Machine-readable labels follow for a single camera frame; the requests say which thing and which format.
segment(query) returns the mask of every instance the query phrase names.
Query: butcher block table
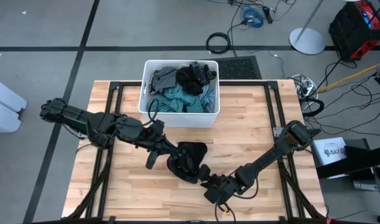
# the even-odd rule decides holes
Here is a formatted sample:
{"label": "butcher block table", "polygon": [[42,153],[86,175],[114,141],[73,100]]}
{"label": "butcher block table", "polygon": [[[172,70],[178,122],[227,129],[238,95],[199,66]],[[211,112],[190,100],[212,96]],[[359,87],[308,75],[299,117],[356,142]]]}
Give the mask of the butcher block table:
{"label": "butcher block table", "polygon": [[[303,122],[294,82],[277,81],[286,122],[293,119]],[[88,111],[105,111],[109,84],[110,81],[94,82]],[[273,90],[270,94],[277,126],[280,126]],[[120,111],[144,123],[146,120],[138,111],[139,97],[140,86],[125,86]],[[262,86],[221,86],[220,97],[221,111],[211,128],[165,128],[164,132],[173,144],[180,141],[206,143],[208,152],[202,164],[207,164],[212,174],[228,175],[269,150],[273,146],[273,136]],[[80,141],[79,147],[88,143],[87,140]],[[93,146],[84,147],[77,153],[63,217],[72,213],[88,192],[96,153]],[[214,205],[203,196],[205,188],[174,176],[166,167],[168,155],[159,156],[153,169],[146,169],[148,154],[145,149],[135,149],[131,144],[115,141],[104,220],[110,216],[116,216],[116,220],[215,220]],[[325,203],[312,155],[307,151],[295,152],[294,161],[301,190],[325,215]],[[243,200],[232,197],[227,202],[237,221],[277,221],[279,216],[286,216],[277,163],[260,172],[258,180],[259,192],[255,198]],[[297,217],[295,195],[288,188],[293,213]],[[254,185],[243,196],[254,194],[255,189]],[[99,200],[100,189],[95,196],[93,216]],[[233,219],[219,209],[217,216],[219,220]]]}

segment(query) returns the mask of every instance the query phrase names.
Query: concrete floor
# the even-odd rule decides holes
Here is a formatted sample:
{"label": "concrete floor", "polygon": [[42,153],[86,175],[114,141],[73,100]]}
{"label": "concrete floor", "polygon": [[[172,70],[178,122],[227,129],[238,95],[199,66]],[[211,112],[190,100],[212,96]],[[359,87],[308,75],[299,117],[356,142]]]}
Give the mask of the concrete floor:
{"label": "concrete floor", "polygon": [[[274,7],[275,3],[265,0],[269,7]],[[286,48],[289,46],[289,33],[303,25],[316,3],[298,0],[281,21],[265,24],[260,29],[235,30],[235,44],[284,46],[283,51],[272,53],[283,58],[286,77],[302,73],[317,83],[321,82],[326,65],[337,61],[334,51],[308,56]],[[93,1],[89,0],[0,0],[0,47],[77,47],[92,4]],[[343,4],[343,1],[326,0],[310,24],[323,35],[327,46],[332,45],[327,32],[329,23]],[[279,4],[277,16],[273,18],[280,17],[288,7],[284,3]],[[203,46],[211,33],[226,32],[235,10],[235,7],[227,4],[207,0],[104,0],[98,6],[87,46]],[[224,43],[214,40],[212,44]],[[62,97],[77,52],[7,50],[0,53],[3,54],[0,57],[0,81],[28,102],[27,109],[22,113],[20,129],[15,133],[0,134],[0,223],[10,224],[23,221],[52,132],[53,125],[39,119],[40,106],[48,99]],[[256,53],[238,51],[238,54],[256,55],[263,78],[281,77],[281,61],[266,50]],[[232,57],[232,52],[210,55],[206,50],[85,51],[70,104],[86,108],[94,80],[141,79],[147,60],[209,57]],[[357,62],[356,69],[339,65],[329,82],[333,83],[379,62],[380,51],[373,50]],[[373,80],[366,86],[373,93],[380,91]],[[346,90],[349,87],[322,94],[320,98],[329,103]],[[361,101],[368,101],[368,97],[361,98],[350,93],[324,110],[322,115],[357,105]],[[379,110],[380,104],[362,111],[356,108],[322,119],[321,122],[347,128],[375,117]],[[380,133],[378,124],[380,117],[356,130]],[[372,148],[380,146],[380,137],[376,136],[351,132],[339,136],[346,139],[366,138]],[[329,137],[332,136],[323,133],[317,138]],[[60,218],[77,145],[77,139],[66,130],[61,130],[34,221]],[[377,192],[355,190],[347,178],[321,180],[320,183],[331,217],[342,217],[366,209],[344,220],[376,222],[376,217],[380,215],[380,197]]]}

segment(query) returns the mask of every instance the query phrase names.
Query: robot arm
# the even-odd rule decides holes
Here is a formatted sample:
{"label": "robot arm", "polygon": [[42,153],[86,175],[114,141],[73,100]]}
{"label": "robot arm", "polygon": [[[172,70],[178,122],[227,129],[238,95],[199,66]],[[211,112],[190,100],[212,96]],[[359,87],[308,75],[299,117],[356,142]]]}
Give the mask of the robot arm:
{"label": "robot arm", "polygon": [[91,113],[67,105],[56,98],[42,105],[40,116],[50,123],[64,124],[82,134],[97,147],[108,149],[112,140],[119,140],[142,147],[150,152],[146,167],[151,169],[160,155],[170,154],[168,168],[179,178],[197,182],[199,165],[207,152],[202,142],[179,142],[179,147],[170,143],[163,134],[164,123],[154,121],[147,128],[141,121],[124,114]]}
{"label": "robot arm", "polygon": [[291,121],[281,131],[274,146],[256,161],[237,168],[234,175],[209,175],[211,170],[202,165],[199,172],[201,186],[207,191],[204,196],[211,203],[225,204],[232,196],[242,195],[253,186],[258,173],[275,162],[279,157],[293,151],[303,150],[312,143],[312,138],[320,132],[319,129],[308,130],[301,122]]}

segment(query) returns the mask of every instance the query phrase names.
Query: laundry basket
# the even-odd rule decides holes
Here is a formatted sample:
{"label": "laundry basket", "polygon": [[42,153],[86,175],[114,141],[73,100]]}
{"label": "laundry basket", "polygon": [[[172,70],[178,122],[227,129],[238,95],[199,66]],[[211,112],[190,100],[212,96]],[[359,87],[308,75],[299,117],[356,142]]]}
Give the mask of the laundry basket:
{"label": "laundry basket", "polygon": [[[189,66],[194,60],[148,60],[145,63],[143,72],[143,80],[141,82],[139,112],[149,121],[148,117],[148,102],[151,100],[148,86],[150,84],[150,76],[155,70],[160,70],[163,67],[181,68]],[[215,106],[213,113],[163,113],[159,112],[156,119],[164,121],[166,127],[173,128],[210,128],[216,119],[221,108],[219,101],[219,69],[215,61],[198,60],[199,65],[208,65],[211,71],[217,73],[216,78],[211,80],[210,86],[214,88]]]}

